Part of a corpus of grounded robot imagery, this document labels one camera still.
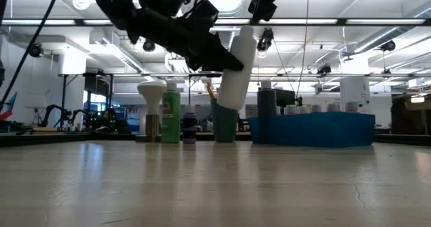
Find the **blue plastic bin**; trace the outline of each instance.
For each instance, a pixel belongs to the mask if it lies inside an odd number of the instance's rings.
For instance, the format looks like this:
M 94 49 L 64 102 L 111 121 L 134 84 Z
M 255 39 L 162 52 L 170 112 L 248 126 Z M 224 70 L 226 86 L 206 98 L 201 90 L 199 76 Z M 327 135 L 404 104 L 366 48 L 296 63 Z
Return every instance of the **blue plastic bin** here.
M 316 112 L 249 119 L 253 143 L 343 148 L 372 144 L 374 115 Z

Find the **green bottle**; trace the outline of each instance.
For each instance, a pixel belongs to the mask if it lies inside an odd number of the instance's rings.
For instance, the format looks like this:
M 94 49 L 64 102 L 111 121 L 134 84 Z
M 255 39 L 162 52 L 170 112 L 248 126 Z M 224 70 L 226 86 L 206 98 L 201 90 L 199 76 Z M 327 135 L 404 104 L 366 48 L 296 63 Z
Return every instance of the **green bottle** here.
M 176 83 L 168 82 L 162 101 L 162 143 L 180 142 L 180 93 Z

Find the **white plastic bottle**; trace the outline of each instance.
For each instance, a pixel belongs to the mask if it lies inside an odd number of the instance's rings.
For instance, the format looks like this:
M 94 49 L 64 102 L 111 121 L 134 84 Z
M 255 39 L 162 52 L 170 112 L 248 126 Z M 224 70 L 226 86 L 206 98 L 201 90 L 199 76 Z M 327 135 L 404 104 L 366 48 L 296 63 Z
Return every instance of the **white plastic bottle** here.
M 222 83 L 217 103 L 225 108 L 240 110 L 247 96 L 257 41 L 253 38 L 253 27 L 243 26 L 234 37 L 230 52 L 244 65 L 242 71 L 223 70 Z

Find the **wall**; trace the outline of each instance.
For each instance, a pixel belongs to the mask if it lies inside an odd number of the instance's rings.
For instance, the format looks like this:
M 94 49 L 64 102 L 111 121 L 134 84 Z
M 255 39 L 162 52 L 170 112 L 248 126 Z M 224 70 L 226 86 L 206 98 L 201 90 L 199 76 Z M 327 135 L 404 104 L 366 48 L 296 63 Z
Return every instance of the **wall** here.
M 320 104 L 323 110 L 330 103 L 340 102 L 339 95 L 303 95 L 303 104 Z M 113 100 L 119 104 L 133 104 L 140 105 L 145 104 L 145 100 L 141 95 L 114 95 Z M 181 104 L 188 104 L 189 96 L 186 94 L 181 95 Z M 192 104 L 206 105 L 209 104 L 208 95 L 192 95 Z M 246 97 L 245 104 L 257 104 L 257 95 L 249 94 Z M 376 115 L 376 124 L 382 125 L 383 127 L 389 127 L 391 123 L 391 107 L 392 98 L 391 95 L 374 95 L 370 97 L 371 113 Z
M 1 60 L 5 67 L 5 81 L 0 87 L 0 96 L 3 97 L 7 86 L 9 85 L 13 74 L 20 62 L 24 49 L 7 41 L 2 36 Z M 31 108 L 28 95 L 37 94 L 46 98 L 46 104 L 61 105 L 63 78 L 59 77 L 59 64 L 52 62 L 50 59 L 35 59 L 28 56 L 20 74 L 9 94 L 9 100 L 16 92 L 17 98 L 13 107 L 12 116 L 8 121 L 17 121 L 22 123 L 32 123 L 34 112 Z M 65 108 L 75 110 L 82 107 L 82 94 L 84 92 L 83 78 L 78 77 L 67 87 L 67 97 L 65 99 Z M 49 127 L 53 127 L 59 119 L 60 112 L 53 110 L 49 118 Z

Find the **purple bottle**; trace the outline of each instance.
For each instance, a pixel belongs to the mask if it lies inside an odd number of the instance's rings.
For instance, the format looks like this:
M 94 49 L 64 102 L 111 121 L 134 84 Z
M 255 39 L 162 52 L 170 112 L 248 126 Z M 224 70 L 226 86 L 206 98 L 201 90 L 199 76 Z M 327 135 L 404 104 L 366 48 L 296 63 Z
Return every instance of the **purple bottle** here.
M 183 143 L 196 143 L 196 114 L 195 106 L 186 105 L 183 117 Z

